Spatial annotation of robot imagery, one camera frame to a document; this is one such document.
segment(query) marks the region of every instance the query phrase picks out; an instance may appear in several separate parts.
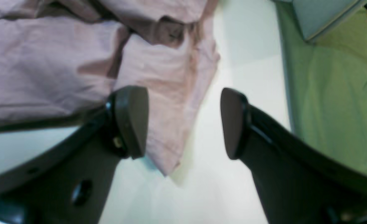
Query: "green fabric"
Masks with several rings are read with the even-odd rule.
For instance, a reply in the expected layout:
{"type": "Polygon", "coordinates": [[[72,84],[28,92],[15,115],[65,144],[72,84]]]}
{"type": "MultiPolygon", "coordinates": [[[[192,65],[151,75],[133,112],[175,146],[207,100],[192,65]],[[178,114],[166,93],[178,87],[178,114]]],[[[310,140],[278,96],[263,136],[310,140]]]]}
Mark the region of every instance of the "green fabric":
{"type": "Polygon", "coordinates": [[[367,11],[307,44],[292,5],[277,10],[295,133],[367,174],[367,11]]]}

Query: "garment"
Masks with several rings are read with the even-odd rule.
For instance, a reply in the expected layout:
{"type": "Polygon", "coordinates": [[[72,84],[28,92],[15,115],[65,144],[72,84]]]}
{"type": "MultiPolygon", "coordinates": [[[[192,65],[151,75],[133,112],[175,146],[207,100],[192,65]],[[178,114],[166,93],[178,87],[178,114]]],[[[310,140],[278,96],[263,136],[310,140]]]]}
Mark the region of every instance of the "garment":
{"type": "Polygon", "coordinates": [[[125,85],[146,86],[146,151],[170,174],[219,60],[215,6],[214,0],[0,0],[0,126],[71,116],[125,85]]]}

